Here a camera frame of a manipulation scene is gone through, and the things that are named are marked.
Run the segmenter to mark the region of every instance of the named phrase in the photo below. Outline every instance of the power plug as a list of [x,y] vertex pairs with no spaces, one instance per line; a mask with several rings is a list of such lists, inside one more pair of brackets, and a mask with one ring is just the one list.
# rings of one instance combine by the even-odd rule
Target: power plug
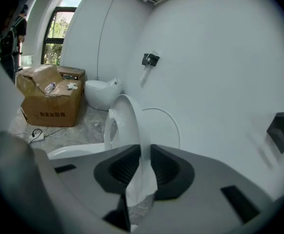
[[33,143],[33,142],[37,142],[37,141],[41,141],[44,140],[44,134],[43,132],[40,133],[33,133],[34,136],[30,135],[29,139],[28,139],[28,143]]

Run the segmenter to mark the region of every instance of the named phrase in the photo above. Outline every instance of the floor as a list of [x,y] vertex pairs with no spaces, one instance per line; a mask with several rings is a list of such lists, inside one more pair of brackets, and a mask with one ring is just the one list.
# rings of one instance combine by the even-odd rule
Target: floor
[[101,111],[89,107],[84,98],[82,98],[76,126],[61,129],[61,127],[32,126],[26,122],[21,110],[19,109],[9,131],[13,134],[17,134],[18,137],[25,141],[28,141],[30,134],[36,128],[40,128],[44,135],[59,130],[54,133],[53,136],[64,138],[47,136],[44,140],[33,142],[31,144],[32,148],[40,148],[49,153],[55,149],[65,146],[103,143],[107,113],[107,111]]

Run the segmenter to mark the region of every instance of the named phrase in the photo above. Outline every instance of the black bracket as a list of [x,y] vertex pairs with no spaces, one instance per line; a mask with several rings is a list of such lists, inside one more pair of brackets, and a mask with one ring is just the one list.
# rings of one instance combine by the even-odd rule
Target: black bracket
[[154,54],[144,54],[142,65],[155,67],[160,57]]
[[284,112],[275,115],[267,133],[277,145],[281,154],[284,153]]

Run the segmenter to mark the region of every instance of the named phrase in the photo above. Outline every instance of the window frame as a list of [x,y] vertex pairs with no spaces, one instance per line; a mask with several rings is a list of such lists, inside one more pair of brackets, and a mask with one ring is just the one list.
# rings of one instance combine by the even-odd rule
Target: window frame
[[52,24],[52,21],[53,21],[55,14],[57,12],[75,12],[76,9],[77,9],[76,7],[56,7],[54,9],[52,16],[49,20],[48,27],[46,28],[44,38],[43,38],[43,46],[42,46],[42,53],[41,53],[41,64],[44,64],[44,51],[45,51],[46,44],[51,44],[51,43],[63,44],[63,42],[64,42],[64,38],[48,38],[49,30],[51,28],[51,24]]

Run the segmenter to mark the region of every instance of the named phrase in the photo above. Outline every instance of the cardboard box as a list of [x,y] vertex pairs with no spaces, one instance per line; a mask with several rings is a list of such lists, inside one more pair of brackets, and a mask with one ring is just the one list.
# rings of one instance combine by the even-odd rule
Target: cardboard box
[[[55,82],[55,88],[45,94],[44,89],[52,82]],[[69,90],[67,84],[71,82],[76,83],[78,89]],[[75,125],[81,100],[81,81],[63,79],[55,65],[39,65],[19,71],[16,86],[25,96],[21,108],[29,124]]]
[[65,67],[65,66],[56,66],[56,67],[62,77],[72,76],[72,79],[80,80],[81,89],[83,91],[84,83],[85,83],[85,70],[84,69]]

